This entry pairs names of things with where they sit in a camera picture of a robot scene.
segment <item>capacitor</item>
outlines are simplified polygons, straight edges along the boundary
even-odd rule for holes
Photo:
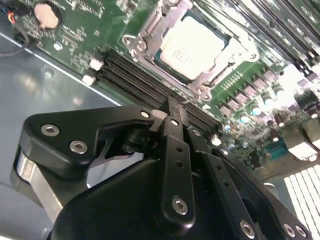
[[[266,105],[267,107],[271,107],[275,102],[269,94],[263,95],[262,100],[264,102],[264,105]]]
[[[274,142],[278,142],[279,141],[278,133],[274,128],[270,129],[269,134],[270,134],[270,137],[271,137],[272,141],[274,141]]]
[[[275,124],[275,122],[272,121],[272,120],[269,120],[269,121],[267,121],[267,123],[266,123],[266,125],[267,125],[268,127],[272,127],[274,124]]]
[[[312,119],[316,119],[316,118],[318,117],[318,113],[317,113],[317,111],[316,111],[315,109],[310,110],[310,111],[308,112],[308,114],[310,115],[310,117],[311,117]]]
[[[250,122],[250,118],[248,114],[244,111],[239,113],[239,119],[240,119],[240,122],[243,124],[247,124],[248,122]]]
[[[255,116],[258,116],[258,115],[260,115],[262,113],[261,108],[259,107],[259,105],[256,102],[252,103],[250,108],[251,108],[252,114],[255,115]]]
[[[280,114],[274,115],[274,120],[276,124],[281,128],[285,125],[283,118],[281,117]]]
[[[228,149],[229,150],[233,150],[236,148],[236,142],[234,139],[230,138],[227,140],[227,144],[228,144]]]
[[[282,86],[275,86],[273,88],[273,91],[278,99],[281,99],[285,96],[285,90],[283,89]]]
[[[247,149],[249,147],[249,143],[247,141],[244,141],[241,146],[244,148],[244,149]]]
[[[223,129],[225,131],[229,131],[231,129],[231,123],[229,120],[225,120],[224,123],[223,123]]]

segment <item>surface-mount chip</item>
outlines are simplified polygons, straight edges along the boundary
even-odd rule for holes
[[[252,81],[252,83],[254,86],[256,86],[260,90],[263,90],[269,87],[269,85],[261,77],[257,77],[254,81]]]

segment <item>screw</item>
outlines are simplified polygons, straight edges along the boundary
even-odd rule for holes
[[[197,129],[193,129],[192,132],[196,135],[196,136],[200,136],[200,132]]]
[[[54,42],[53,47],[57,51],[61,51],[62,49],[64,49],[64,46],[62,46],[62,44],[58,41]]]
[[[240,228],[242,232],[249,238],[254,239],[255,238],[255,231],[252,228],[252,226],[249,225],[245,220],[242,220],[240,222]]]
[[[295,228],[304,238],[307,238],[306,232],[299,225],[295,225]]]
[[[150,114],[147,113],[146,111],[141,111],[141,115],[144,116],[145,118],[149,118]]]
[[[228,155],[229,155],[228,151],[225,150],[225,149],[220,149],[220,152],[221,152],[223,155],[225,155],[225,156],[228,156]]]
[[[172,207],[177,214],[186,215],[188,213],[188,205],[179,197],[172,200]]]
[[[171,123],[172,123],[173,125],[175,125],[175,126],[178,126],[178,125],[179,125],[179,123],[178,123],[176,120],[174,120],[174,119],[171,120]]]
[[[69,147],[76,154],[84,154],[88,151],[88,146],[83,141],[72,141]]]
[[[55,137],[59,135],[60,129],[55,125],[45,124],[41,127],[41,133],[49,137]]]
[[[296,233],[295,231],[288,225],[288,224],[283,224],[283,227],[286,231],[286,233],[290,236],[290,237],[293,237],[295,238],[296,237]]]

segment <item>white panel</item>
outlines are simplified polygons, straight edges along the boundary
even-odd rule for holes
[[[304,199],[306,201],[306,204],[307,204],[307,206],[309,208],[309,211],[310,211],[310,214],[312,216],[313,222],[314,222],[317,230],[319,230],[320,229],[320,216],[319,216],[318,211],[316,209],[315,203],[311,198],[311,195],[310,195],[309,190],[308,190],[308,186],[306,185],[301,173],[297,173],[295,175],[295,177],[296,177],[296,179],[297,179],[297,181],[299,183],[301,192],[302,192],[302,194],[304,196]]]
[[[295,210],[295,213],[296,213],[296,216],[297,218],[300,220],[300,222],[306,227],[308,228],[308,225],[306,223],[306,219],[305,219],[305,216],[302,212],[302,209],[300,207],[300,204],[298,202],[298,199],[297,199],[297,196],[296,196],[296,193],[295,193],[295,190],[294,190],[294,187],[292,186],[292,183],[290,181],[290,178],[289,177],[286,177],[284,179],[284,182],[285,182],[285,185],[286,185],[286,188],[288,189],[288,192],[289,192],[289,195],[290,195],[290,198],[291,198],[291,201],[292,201],[292,204],[293,204],[293,207],[294,207],[294,210]]]
[[[318,211],[318,213],[320,213],[320,196],[317,192],[317,190],[315,189],[315,186],[313,184],[313,181],[311,180],[309,174],[308,174],[308,171],[307,170],[303,170],[301,172],[302,176],[303,176],[303,179],[305,181],[305,184],[307,185],[307,188],[310,192],[310,195],[312,197],[312,200],[314,202],[314,205]]]
[[[313,185],[316,189],[316,191],[318,192],[318,194],[320,194],[320,180],[316,174],[316,171],[315,171],[316,167],[310,167],[307,169],[308,171],[308,174],[310,175],[311,177],[311,180],[313,182]]]
[[[294,189],[294,192],[296,194],[296,197],[300,203],[300,206],[302,208],[302,212],[304,214],[306,224],[308,225],[309,230],[312,232],[313,237],[317,237],[318,230],[315,226],[314,220],[312,219],[311,213],[308,209],[307,203],[305,201],[304,195],[301,192],[300,186],[298,184],[297,178],[294,175],[290,176],[290,180],[292,182],[292,186]]]

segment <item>green circuit board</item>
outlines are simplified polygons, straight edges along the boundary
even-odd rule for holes
[[[40,0],[20,0],[32,8]],[[301,15],[313,21],[313,24],[320,29],[320,21],[312,12],[305,8],[305,3],[302,0],[288,0],[294,2],[295,6],[301,12]],[[24,26],[28,35],[36,39],[36,46],[44,53],[48,54],[58,62],[64,64],[68,68],[75,71],[77,74],[84,75],[90,68],[89,62],[96,53],[105,53],[110,49],[115,50],[126,59],[134,62],[128,49],[124,46],[122,41],[123,35],[136,36],[146,22],[150,13],[153,11],[157,0],[51,0],[63,15],[63,23],[57,29],[46,29],[40,27],[39,22],[35,19],[34,12],[28,15],[18,17],[16,21]],[[206,9],[206,20],[213,26],[220,29],[222,32],[227,32],[224,27],[215,25],[215,14],[210,10],[209,0],[197,0],[196,3],[200,8]],[[271,1],[270,4],[276,4],[277,0]],[[225,1],[219,1],[223,7]],[[276,10],[278,13],[287,20],[289,24],[294,26],[294,21],[285,12]],[[274,29],[275,34],[279,37],[285,38],[281,32]],[[301,31],[301,38],[308,41],[308,36]],[[54,46],[59,43],[62,47],[57,50]],[[293,48],[290,41],[287,41],[287,46]],[[274,114],[283,114],[287,116],[286,124],[293,122],[303,123],[309,116],[301,109],[297,108],[294,111],[288,110],[289,105],[282,107],[275,107],[264,111],[263,117],[257,117],[251,114],[251,104],[261,102],[261,96],[264,93],[272,91],[273,87],[278,85],[278,80],[269,84],[268,87],[259,91],[255,97],[250,97],[248,101],[237,109],[232,109],[230,114],[226,115],[220,107],[225,105],[230,99],[234,98],[239,91],[243,91],[244,87],[252,84],[255,76],[263,75],[267,70],[271,70],[274,74],[279,76],[288,61],[282,57],[274,55],[266,47],[259,46],[258,51],[260,58],[257,62],[242,62],[236,69],[228,73],[225,78],[211,89],[212,100],[210,102],[192,101],[199,109],[203,110],[206,114],[220,122],[226,120],[231,122],[231,130],[227,133],[230,138],[236,139],[235,152],[238,156],[243,158],[248,156],[247,149],[242,149],[242,143],[248,142],[249,149],[264,148],[272,142],[268,138],[268,128],[266,121]],[[134,63],[139,68],[143,69],[148,74],[152,75],[155,79],[162,82],[169,87],[169,83],[159,77],[156,73],[141,65]],[[121,100],[128,104],[133,102],[125,96],[115,92],[108,86],[98,82],[98,86],[103,90],[112,93],[119,97]],[[315,91],[318,89],[317,85],[311,86]],[[185,97],[185,94],[177,88],[175,91]],[[301,93],[301,87],[298,87],[296,94]],[[239,120],[239,113],[248,113],[251,121],[248,124],[243,124]],[[222,139],[222,143],[226,143],[227,138]]]
[[[34,6],[38,0],[22,0]],[[19,18],[27,33],[38,40],[37,47],[78,74],[89,68],[92,55],[110,48],[126,51],[121,37],[137,34],[153,9],[154,0],[53,0],[62,12],[63,25],[43,30],[33,14]],[[54,44],[62,44],[57,51]]]

